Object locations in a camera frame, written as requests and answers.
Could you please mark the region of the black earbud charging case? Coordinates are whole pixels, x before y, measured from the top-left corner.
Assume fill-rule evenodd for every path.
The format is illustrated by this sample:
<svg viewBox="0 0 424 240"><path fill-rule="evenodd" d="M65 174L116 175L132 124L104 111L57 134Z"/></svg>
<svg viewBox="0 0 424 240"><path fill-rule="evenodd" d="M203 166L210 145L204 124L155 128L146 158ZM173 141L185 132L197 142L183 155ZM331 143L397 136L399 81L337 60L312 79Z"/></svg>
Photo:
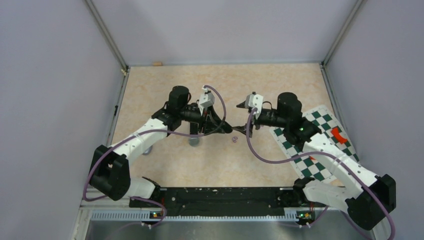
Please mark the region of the black earbud charging case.
<svg viewBox="0 0 424 240"><path fill-rule="evenodd" d="M222 123L221 129L222 129L223 133L225 133L225 134L230 134L230 133L233 132L233 127L229 123L227 123L226 121L224 121Z"/></svg>

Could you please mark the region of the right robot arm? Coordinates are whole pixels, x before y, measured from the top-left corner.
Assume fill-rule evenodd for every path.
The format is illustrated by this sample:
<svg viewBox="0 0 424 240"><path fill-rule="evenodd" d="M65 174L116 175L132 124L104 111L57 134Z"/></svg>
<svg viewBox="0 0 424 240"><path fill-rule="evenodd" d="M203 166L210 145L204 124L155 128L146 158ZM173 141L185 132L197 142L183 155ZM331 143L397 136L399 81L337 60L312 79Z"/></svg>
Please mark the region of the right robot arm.
<svg viewBox="0 0 424 240"><path fill-rule="evenodd" d="M294 93L280 93L276 108L264 108L263 102L263 96L253 92L238 104L249 113L244 127L246 137L251 136L253 128L281 128L285 139L300 150L301 157L314 157L342 183L334 186L313 177L298 179L293 185L297 205L316 202L336 208L367 231L387 220L391 232L396 231L391 217L396 208L396 181L390 175L377 175L339 149L303 116L302 103Z"/></svg>

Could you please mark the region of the grey purple earbud case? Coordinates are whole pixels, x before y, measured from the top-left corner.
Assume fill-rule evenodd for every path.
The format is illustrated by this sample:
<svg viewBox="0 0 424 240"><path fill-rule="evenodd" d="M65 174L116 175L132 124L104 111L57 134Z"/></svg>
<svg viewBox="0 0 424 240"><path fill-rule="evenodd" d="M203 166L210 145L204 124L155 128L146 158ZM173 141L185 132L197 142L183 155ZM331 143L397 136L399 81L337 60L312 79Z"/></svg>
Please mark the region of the grey purple earbud case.
<svg viewBox="0 0 424 240"><path fill-rule="evenodd" d="M150 146L149 148L147 148L142 154L147 156L149 155L153 150L153 146Z"/></svg>

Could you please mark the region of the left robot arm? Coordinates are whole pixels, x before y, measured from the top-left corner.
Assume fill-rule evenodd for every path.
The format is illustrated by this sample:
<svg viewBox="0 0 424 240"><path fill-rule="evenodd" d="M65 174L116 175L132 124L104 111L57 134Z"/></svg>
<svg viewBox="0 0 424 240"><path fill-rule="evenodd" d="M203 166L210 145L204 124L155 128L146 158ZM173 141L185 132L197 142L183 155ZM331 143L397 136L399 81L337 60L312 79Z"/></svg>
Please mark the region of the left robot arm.
<svg viewBox="0 0 424 240"><path fill-rule="evenodd" d="M160 202L159 185L145 177L133 177L131 165L155 143L177 135L182 122L197 126L196 134L186 134L189 138L200 138L215 133L231 133L226 123L226 115L219 117L214 110L215 98L223 105L220 93L210 85L202 87L202 94L196 102L190 102L191 93L182 85L172 88L168 100L145 124L125 139L111 146L100 145L94 151L84 189L92 186L113 201L124 197L141 198L149 207Z"/></svg>

